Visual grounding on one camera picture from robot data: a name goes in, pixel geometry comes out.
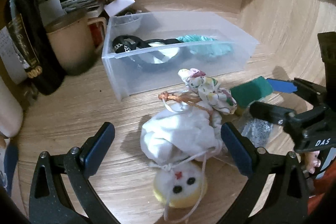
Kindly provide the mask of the person's hand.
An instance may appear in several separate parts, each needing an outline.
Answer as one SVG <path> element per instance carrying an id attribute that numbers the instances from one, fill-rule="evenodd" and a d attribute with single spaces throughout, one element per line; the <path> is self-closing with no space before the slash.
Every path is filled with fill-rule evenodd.
<path id="1" fill-rule="evenodd" d="M 312 151 L 303 154 L 303 160 L 305 169 L 310 173 L 315 173 L 315 169 L 321 166 L 321 161 L 319 160 L 320 151 Z"/>

